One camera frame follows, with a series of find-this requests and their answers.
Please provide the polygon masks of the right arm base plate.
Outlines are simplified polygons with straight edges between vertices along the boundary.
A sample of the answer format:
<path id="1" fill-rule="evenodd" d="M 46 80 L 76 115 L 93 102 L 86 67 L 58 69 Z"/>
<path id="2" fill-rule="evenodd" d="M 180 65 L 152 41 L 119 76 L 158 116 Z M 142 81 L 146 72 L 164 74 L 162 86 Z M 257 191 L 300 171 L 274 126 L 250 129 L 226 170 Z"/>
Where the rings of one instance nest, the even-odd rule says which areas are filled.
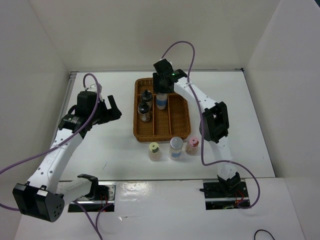
<path id="1" fill-rule="evenodd" d="M 241 181 L 231 192 L 225 194 L 218 181 L 207 181 L 199 189 L 204 194 L 206 210 L 227 210 L 251 205 L 247 185 Z"/>

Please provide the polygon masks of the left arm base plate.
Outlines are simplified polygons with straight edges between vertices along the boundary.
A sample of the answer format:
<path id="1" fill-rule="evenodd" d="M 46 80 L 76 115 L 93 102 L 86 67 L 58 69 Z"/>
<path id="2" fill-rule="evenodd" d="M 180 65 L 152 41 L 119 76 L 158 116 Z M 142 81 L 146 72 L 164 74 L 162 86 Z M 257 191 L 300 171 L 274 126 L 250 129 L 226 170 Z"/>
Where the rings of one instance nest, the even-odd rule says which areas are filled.
<path id="1" fill-rule="evenodd" d="M 75 201 L 78 202 L 88 213 L 114 212 L 116 197 L 115 181 L 99 181 L 100 191 L 91 198 L 80 196 Z"/>

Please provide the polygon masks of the pink lid spice jar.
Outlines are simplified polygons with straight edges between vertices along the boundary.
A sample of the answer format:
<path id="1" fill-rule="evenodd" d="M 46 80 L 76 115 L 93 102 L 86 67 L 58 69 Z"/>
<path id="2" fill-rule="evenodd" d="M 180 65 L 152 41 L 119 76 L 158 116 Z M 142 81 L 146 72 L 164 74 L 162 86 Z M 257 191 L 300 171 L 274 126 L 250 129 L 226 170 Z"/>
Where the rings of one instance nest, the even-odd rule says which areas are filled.
<path id="1" fill-rule="evenodd" d="M 196 155 L 198 151 L 199 142 L 200 141 L 196 136 L 191 137 L 188 143 L 186 144 L 185 152 L 191 156 Z"/>

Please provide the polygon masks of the blue label shaker silver lid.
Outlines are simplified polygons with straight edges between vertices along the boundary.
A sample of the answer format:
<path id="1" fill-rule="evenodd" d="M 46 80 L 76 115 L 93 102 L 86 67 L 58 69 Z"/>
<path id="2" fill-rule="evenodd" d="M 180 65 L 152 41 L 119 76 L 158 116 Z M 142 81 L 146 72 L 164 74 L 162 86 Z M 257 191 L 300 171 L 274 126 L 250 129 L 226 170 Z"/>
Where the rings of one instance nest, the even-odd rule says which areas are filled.
<path id="1" fill-rule="evenodd" d="M 164 110 L 167 106 L 168 94 L 167 93 L 157 93 L 156 94 L 156 107 L 159 110 Z"/>

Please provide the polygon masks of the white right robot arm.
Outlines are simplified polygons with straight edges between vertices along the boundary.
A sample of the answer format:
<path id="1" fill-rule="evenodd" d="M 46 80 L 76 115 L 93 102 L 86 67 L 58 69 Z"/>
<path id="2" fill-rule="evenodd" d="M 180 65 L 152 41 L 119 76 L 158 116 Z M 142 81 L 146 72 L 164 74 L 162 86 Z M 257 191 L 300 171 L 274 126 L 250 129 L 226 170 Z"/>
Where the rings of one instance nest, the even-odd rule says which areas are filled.
<path id="1" fill-rule="evenodd" d="M 153 65 L 153 91 L 157 94 L 176 93 L 198 107 L 200 114 L 201 160 L 204 161 L 204 141 L 210 143 L 214 163 L 218 164 L 219 192 L 230 197 L 241 182 L 228 143 L 229 116 L 227 105 L 217 102 L 203 93 L 181 69 L 174 70 L 170 61 L 160 59 Z"/>

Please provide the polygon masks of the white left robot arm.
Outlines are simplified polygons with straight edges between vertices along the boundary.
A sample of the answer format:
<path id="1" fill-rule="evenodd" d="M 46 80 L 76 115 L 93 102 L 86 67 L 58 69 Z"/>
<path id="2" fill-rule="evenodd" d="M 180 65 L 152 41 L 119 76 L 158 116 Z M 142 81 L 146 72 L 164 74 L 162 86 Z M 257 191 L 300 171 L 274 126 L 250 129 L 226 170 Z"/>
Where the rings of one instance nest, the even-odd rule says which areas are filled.
<path id="1" fill-rule="evenodd" d="M 53 143 L 42 163 L 26 181 L 13 188 L 13 196 L 21 214 L 48 222 L 55 222 L 65 205 L 85 197 L 88 200 L 106 200 L 109 188 L 99 184 L 97 177 L 80 174 L 59 188 L 58 184 L 70 158 L 94 125 L 120 119 L 122 113 L 112 95 L 107 97 L 111 108 L 94 91 L 81 91 L 77 103 L 60 120 Z"/>

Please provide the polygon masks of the black top glass condiment bottle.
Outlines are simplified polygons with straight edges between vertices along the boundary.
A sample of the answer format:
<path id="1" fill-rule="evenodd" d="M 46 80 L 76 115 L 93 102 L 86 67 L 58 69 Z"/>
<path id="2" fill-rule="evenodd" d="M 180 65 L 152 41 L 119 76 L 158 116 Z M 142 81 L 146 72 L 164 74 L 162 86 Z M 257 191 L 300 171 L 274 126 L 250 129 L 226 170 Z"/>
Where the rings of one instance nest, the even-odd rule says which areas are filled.
<path id="1" fill-rule="evenodd" d="M 140 104 L 138 105 L 137 111 L 138 111 L 139 119 L 142 122 L 147 123 L 150 121 L 151 110 L 150 110 L 150 106 L 145 101 L 140 102 Z"/>

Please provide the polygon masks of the yellow lid spice jar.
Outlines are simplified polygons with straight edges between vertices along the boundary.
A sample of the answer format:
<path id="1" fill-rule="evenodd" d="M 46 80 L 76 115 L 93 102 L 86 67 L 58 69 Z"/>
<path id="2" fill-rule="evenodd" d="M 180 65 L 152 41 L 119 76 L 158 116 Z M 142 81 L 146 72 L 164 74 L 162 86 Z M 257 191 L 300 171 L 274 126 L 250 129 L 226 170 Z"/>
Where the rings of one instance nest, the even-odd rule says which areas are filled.
<path id="1" fill-rule="evenodd" d="M 161 151 L 157 142 L 151 142 L 148 147 L 148 157 L 151 161 L 159 161 L 161 158 Z"/>

